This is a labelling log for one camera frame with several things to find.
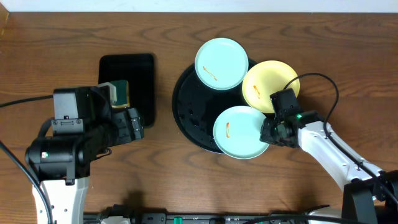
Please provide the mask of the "green and yellow sponge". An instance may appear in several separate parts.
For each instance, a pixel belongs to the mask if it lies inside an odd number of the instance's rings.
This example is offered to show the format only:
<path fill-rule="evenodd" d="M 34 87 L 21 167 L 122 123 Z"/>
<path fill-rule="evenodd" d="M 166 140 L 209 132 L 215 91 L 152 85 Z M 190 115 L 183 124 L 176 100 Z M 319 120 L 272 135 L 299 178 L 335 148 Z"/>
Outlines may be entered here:
<path fill-rule="evenodd" d="M 112 104 L 112 107 L 113 108 L 130 107 L 129 82 L 127 80 L 115 80 L 111 81 L 111 84 L 116 87 L 116 102 Z"/>

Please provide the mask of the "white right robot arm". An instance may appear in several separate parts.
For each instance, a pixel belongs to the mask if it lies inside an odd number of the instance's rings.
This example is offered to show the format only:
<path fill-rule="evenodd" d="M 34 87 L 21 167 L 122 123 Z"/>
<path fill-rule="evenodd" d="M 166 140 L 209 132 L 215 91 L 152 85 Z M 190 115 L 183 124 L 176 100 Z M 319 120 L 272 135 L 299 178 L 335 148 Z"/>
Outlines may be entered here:
<path fill-rule="evenodd" d="M 316 111 L 265 119 L 260 140 L 301 148 L 343 191 L 340 210 L 313 209 L 305 214 L 306 223 L 397 223 L 397 171 L 386 172 L 360 156 Z"/>

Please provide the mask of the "yellow plate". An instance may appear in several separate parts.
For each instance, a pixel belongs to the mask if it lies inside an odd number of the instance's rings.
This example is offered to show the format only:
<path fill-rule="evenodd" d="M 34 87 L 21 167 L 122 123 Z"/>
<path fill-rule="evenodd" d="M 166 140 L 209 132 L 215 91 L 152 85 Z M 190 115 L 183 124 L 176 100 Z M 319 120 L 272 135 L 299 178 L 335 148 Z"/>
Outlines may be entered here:
<path fill-rule="evenodd" d="M 271 94 L 284 89 L 289 81 L 297 77 L 288 64 L 268 60 L 249 69 L 244 77 L 242 93 L 246 103 L 262 113 L 274 113 Z"/>

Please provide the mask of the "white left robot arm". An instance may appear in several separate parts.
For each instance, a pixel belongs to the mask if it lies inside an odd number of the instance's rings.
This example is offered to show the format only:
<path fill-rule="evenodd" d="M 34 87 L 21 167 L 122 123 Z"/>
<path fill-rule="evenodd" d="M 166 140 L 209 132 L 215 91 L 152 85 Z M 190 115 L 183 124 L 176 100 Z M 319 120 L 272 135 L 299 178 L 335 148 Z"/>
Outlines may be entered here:
<path fill-rule="evenodd" d="M 45 197 L 36 203 L 38 222 L 84 222 L 90 164 L 144 137 L 138 111 L 119 108 L 127 97 L 127 88 L 112 83 L 54 90 L 54 117 L 25 152 L 40 186 L 34 197 Z"/>

